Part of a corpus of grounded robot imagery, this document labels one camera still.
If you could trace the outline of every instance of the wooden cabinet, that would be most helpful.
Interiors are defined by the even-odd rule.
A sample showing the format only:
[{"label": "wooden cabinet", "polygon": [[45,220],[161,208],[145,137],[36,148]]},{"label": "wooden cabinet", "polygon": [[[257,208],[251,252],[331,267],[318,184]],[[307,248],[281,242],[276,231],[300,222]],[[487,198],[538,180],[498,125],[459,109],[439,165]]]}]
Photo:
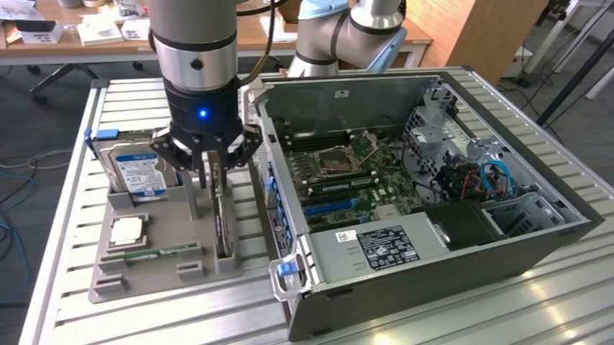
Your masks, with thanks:
[{"label": "wooden cabinet", "polygon": [[422,67],[467,65],[496,83],[547,0],[407,0],[407,18],[432,37]]}]

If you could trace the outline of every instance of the blue cable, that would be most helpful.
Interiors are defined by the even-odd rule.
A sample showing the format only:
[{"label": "blue cable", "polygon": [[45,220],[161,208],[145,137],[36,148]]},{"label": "blue cable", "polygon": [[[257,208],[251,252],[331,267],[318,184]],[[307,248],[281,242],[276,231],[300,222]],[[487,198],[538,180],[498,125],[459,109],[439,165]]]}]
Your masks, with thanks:
[{"label": "blue cable", "polygon": [[25,200],[28,200],[28,198],[32,196],[32,194],[35,193],[35,189],[36,189],[36,182],[35,180],[29,177],[29,176],[24,176],[24,175],[13,175],[13,174],[8,174],[6,172],[2,172],[0,171],[0,176],[5,176],[6,178],[20,178],[23,180],[28,180],[29,181],[29,185],[32,186],[29,189],[28,189],[28,193],[23,196],[21,200],[19,200],[17,202],[15,202],[11,206],[6,206],[6,207],[2,207],[0,208],[0,211],[1,212],[6,212],[8,210],[11,210],[12,208],[15,208],[16,206],[19,206]]},{"label": "blue cable", "polygon": [[506,179],[510,181],[510,188],[511,188],[511,195],[515,193],[516,186],[514,185],[514,180],[511,178],[510,170],[507,169],[507,166],[498,160],[490,160],[488,162],[482,164],[482,167],[479,168],[479,177],[483,180],[483,185],[486,186],[486,189],[490,191],[494,191],[492,186],[490,185],[488,179],[486,178],[486,166],[491,164],[495,165],[496,167],[500,168],[503,173],[506,174]]},{"label": "blue cable", "polygon": [[24,267],[21,286],[17,289],[15,289],[15,291],[9,293],[2,299],[0,299],[0,304],[4,304],[9,302],[11,299],[13,299],[20,293],[23,293],[25,288],[28,287],[29,266],[28,266],[28,257],[25,256],[25,250],[23,247],[21,236],[19,235],[17,231],[15,231],[13,229],[8,227],[8,225],[0,224],[0,227],[4,228],[9,232],[11,236],[15,237],[15,241],[17,242],[17,246],[19,246],[19,251],[21,252],[21,260],[23,260],[23,267]]}]

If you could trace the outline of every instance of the paper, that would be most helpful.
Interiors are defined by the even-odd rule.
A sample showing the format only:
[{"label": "paper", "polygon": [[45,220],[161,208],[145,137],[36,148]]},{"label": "paper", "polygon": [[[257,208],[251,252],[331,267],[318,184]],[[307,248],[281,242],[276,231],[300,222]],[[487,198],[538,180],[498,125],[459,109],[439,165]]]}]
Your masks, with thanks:
[{"label": "paper", "polygon": [[28,0],[0,0],[0,19],[45,20],[35,10],[35,2]]},{"label": "paper", "polygon": [[[283,22],[279,17],[275,17],[275,29],[272,32],[272,42],[293,42],[299,34],[296,32],[284,32]],[[268,27],[271,25],[269,16],[260,17],[260,25],[264,30],[265,35],[268,36]]]}]

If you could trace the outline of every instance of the hard drive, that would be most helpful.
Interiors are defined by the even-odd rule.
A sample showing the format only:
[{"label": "hard drive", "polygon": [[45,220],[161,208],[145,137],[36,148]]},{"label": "hard drive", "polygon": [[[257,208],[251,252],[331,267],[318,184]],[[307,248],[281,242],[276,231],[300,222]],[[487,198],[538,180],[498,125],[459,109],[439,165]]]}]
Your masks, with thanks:
[{"label": "hard drive", "polygon": [[129,193],[137,202],[165,198],[165,189],[179,184],[171,164],[149,148],[152,131],[100,130],[92,148],[115,193]]}]

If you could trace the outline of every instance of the wooden table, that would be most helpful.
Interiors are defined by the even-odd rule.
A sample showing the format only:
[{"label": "wooden table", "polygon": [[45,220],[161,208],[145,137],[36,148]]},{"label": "wooden table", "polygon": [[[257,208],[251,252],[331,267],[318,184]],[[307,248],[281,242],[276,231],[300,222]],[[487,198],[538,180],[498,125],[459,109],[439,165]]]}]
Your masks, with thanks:
[{"label": "wooden table", "polygon": [[[259,6],[251,2],[241,4],[241,9]],[[80,7],[64,9],[56,0],[37,0],[36,9],[48,20],[60,24],[77,24],[81,14],[93,14],[96,9]],[[240,17],[237,23],[239,57],[257,57],[264,51],[267,35],[261,29],[259,16]],[[12,24],[4,24],[5,31]],[[406,21],[404,27],[408,34],[404,46],[400,49],[403,65],[418,67],[426,47],[431,44],[430,36]],[[289,56],[295,54],[295,42],[275,43],[271,55]],[[0,45],[0,65],[41,65],[57,63],[107,63],[117,61],[157,60],[155,53],[145,41],[124,41],[105,45],[83,47],[76,30],[64,32],[60,43],[56,45],[25,44],[23,41],[13,42],[8,47]]]}]

